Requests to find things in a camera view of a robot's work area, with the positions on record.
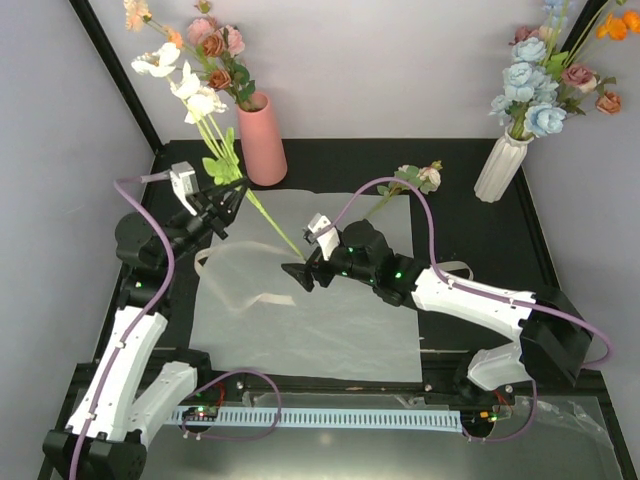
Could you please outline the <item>cream printed ribbon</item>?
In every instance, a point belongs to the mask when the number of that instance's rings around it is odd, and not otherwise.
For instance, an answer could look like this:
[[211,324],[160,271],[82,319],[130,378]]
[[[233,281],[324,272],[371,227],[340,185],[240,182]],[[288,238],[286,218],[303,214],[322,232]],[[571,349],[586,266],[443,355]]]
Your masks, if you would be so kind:
[[198,253],[196,317],[206,320],[285,320],[377,314],[390,307],[367,286],[334,279],[327,288],[304,291],[283,263],[300,258],[288,249],[257,241],[212,246]]

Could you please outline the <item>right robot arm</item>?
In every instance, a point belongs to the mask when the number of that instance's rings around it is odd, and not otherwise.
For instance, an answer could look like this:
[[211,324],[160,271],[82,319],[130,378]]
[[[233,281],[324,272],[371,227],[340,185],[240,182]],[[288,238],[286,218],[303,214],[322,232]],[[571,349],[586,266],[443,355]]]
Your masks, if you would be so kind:
[[281,268],[306,291],[328,287],[337,276],[350,278],[394,307],[448,315],[506,339],[502,346],[473,353],[457,374],[454,388],[461,400],[476,403],[499,387],[527,381],[560,388],[576,384],[593,335],[562,292],[504,290],[443,273],[394,252],[367,220],[338,230],[319,215],[305,235],[318,237],[313,254],[305,263]]

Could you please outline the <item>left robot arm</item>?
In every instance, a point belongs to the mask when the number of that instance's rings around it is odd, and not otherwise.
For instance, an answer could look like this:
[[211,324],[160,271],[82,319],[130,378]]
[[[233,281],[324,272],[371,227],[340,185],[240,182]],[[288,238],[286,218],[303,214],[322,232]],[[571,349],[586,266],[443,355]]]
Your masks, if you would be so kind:
[[153,350],[169,324],[176,263],[203,238],[220,239],[248,192],[240,178],[200,189],[194,175],[168,180],[182,209],[159,224],[135,203],[115,229],[124,267],[109,340],[91,383],[64,426],[47,433],[43,452],[63,479],[138,479],[149,447],[165,421],[189,395],[207,397],[215,376],[207,354],[177,348],[148,387],[141,383]]

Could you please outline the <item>pink peony flower stem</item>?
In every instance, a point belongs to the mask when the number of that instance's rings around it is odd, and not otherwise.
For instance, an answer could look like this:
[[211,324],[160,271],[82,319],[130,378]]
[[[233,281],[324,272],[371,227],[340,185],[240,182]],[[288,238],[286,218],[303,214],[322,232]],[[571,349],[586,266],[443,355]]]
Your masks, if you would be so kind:
[[195,8],[201,16],[193,20],[187,28],[187,37],[192,45],[198,46],[206,38],[218,34],[220,37],[226,37],[226,49],[232,56],[244,52],[245,43],[242,34],[235,26],[218,24],[211,14],[213,8],[211,1],[198,0],[195,2]]

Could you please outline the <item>rust orange rose stem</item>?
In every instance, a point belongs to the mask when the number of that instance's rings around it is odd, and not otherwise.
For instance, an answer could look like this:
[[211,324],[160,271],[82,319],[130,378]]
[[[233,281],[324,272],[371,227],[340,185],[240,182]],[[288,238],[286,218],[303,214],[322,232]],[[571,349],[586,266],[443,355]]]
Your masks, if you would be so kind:
[[241,110],[253,112],[260,107],[253,100],[255,80],[239,58],[244,50],[242,34],[231,25],[206,33],[196,47],[208,86],[229,94]]

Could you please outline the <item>orange poppy flower stem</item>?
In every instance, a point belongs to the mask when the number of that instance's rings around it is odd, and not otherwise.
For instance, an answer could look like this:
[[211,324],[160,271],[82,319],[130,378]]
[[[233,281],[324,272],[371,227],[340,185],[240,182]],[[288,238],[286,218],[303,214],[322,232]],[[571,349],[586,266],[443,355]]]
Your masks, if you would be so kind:
[[177,30],[163,26],[154,20],[147,1],[123,0],[122,4],[125,12],[125,28],[128,31],[139,32],[144,26],[149,26],[162,34],[169,43],[174,44],[178,49],[184,47],[183,38]]

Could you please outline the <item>white flower bouquet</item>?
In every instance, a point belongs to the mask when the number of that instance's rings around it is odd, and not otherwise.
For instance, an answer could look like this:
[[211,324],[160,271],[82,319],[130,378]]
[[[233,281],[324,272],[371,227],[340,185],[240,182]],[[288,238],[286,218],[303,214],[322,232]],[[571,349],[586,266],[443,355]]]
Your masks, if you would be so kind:
[[[312,247],[303,238],[308,222],[317,213],[333,217],[350,198],[347,193],[303,190],[259,191],[256,195],[281,229],[275,231],[246,202],[229,227],[228,238],[210,247],[257,241],[293,252],[286,243],[292,240],[309,255]],[[377,314],[275,321],[219,322],[199,319],[194,310],[190,346],[209,353],[213,367],[219,370],[249,367],[270,375],[417,382],[421,377],[417,314],[388,306]]]

